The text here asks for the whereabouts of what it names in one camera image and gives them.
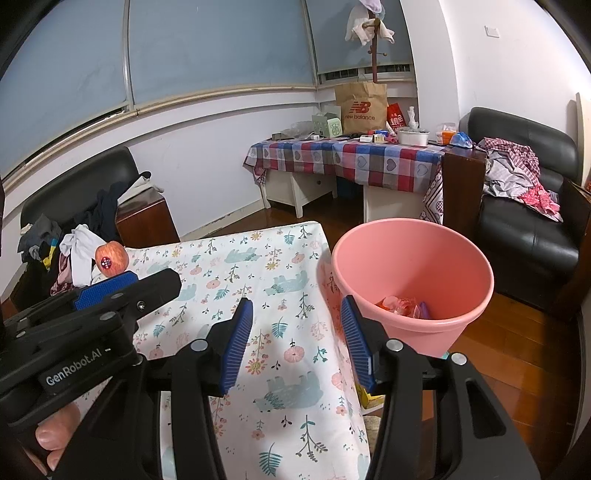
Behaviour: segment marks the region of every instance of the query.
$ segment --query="pile of clothes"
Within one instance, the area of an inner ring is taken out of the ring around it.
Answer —
[[[476,148],[486,151],[483,193],[523,203],[555,222],[562,222],[558,194],[540,183],[540,162],[526,145],[502,138],[483,138]],[[421,220],[443,224],[443,176],[441,164],[423,199]]]
[[[162,191],[150,176],[143,172],[131,185],[119,181],[108,191],[100,190],[93,207],[64,225],[42,214],[23,227],[18,252],[23,262],[39,270],[41,292],[36,299],[91,284],[96,249],[110,241],[121,243],[115,226],[118,205],[149,188]]]

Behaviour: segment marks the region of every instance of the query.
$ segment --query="floral tablecloth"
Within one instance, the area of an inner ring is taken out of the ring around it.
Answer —
[[[366,431],[318,223],[129,249],[129,257],[139,278],[170,267],[183,285],[139,324],[134,344],[149,359],[174,355],[204,325],[231,318],[241,297],[254,304],[236,386],[210,401],[230,480],[365,478]],[[77,401],[83,413],[99,391]],[[161,405],[163,474],[175,478],[170,394]]]

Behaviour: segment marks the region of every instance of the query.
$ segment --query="white drawer unit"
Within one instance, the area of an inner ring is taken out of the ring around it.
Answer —
[[[265,208],[269,200],[295,207],[295,214],[301,218],[302,207],[318,197],[332,192],[336,198],[336,178],[333,175],[267,170],[261,194]]]
[[[398,192],[363,185],[363,221],[382,218],[418,218],[423,211],[423,194]]]

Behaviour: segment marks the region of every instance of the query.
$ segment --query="bucket rim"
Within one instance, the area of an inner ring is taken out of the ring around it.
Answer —
[[[371,225],[373,223],[391,223],[391,222],[427,223],[427,224],[431,225],[433,228],[444,229],[444,230],[447,230],[448,232],[451,232],[453,235],[460,238],[462,241],[467,242],[468,245],[474,247],[474,249],[478,252],[480,257],[484,260],[484,263],[485,263],[486,267],[488,268],[488,272],[489,272],[489,275],[491,278],[491,284],[490,284],[488,292],[486,293],[486,296],[482,300],[482,302],[480,302],[475,308],[473,308],[469,312],[466,312],[465,314],[457,316],[457,317],[453,317],[453,318],[449,318],[449,319],[441,319],[441,320],[426,320],[426,319],[413,319],[411,317],[405,317],[403,315],[398,315],[396,313],[389,312],[387,310],[384,310],[384,309],[378,307],[377,305],[374,305],[370,301],[365,300],[365,298],[363,298],[358,293],[356,293],[354,291],[354,289],[351,288],[351,286],[340,276],[338,271],[335,269],[335,259],[339,255],[340,248],[342,247],[343,243],[347,240],[347,238],[349,236],[353,235],[357,230],[362,229],[362,228],[366,228],[368,225]],[[494,277],[494,274],[492,271],[491,264],[488,261],[488,259],[485,257],[485,254],[482,253],[482,251],[470,239],[466,238],[462,234],[460,234],[460,233],[456,232],[455,230],[452,230],[451,228],[448,228],[446,226],[439,225],[438,223],[427,222],[426,220],[420,220],[417,218],[384,218],[381,220],[374,220],[372,222],[362,223],[361,225],[358,225],[358,226],[352,228],[351,230],[346,232],[339,239],[337,244],[335,245],[335,248],[333,249],[333,252],[332,252],[332,262],[331,263],[333,266],[333,275],[335,276],[335,280],[336,280],[337,285],[338,285],[339,289],[341,290],[341,294],[343,296],[344,296],[344,292],[343,292],[342,287],[344,287],[344,290],[352,292],[351,295],[355,299],[355,302],[357,302],[358,305],[362,306],[363,309],[365,309],[366,311],[375,313],[378,316],[385,315],[385,317],[387,319],[390,318],[395,323],[395,326],[397,328],[400,328],[402,330],[410,330],[410,331],[414,331],[414,332],[424,332],[424,333],[444,332],[447,330],[453,330],[453,329],[468,325],[470,322],[473,322],[474,320],[476,320],[482,314],[482,312],[484,312],[485,308],[487,307],[487,305],[489,304],[489,302],[492,298],[492,294],[495,289],[495,277]]]

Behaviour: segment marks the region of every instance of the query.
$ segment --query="red and blue checkered tablecloth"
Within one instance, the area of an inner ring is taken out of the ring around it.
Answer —
[[[352,140],[264,141],[254,144],[244,163],[257,183],[267,170],[337,175],[361,185],[425,193],[443,158],[444,147],[367,144]]]

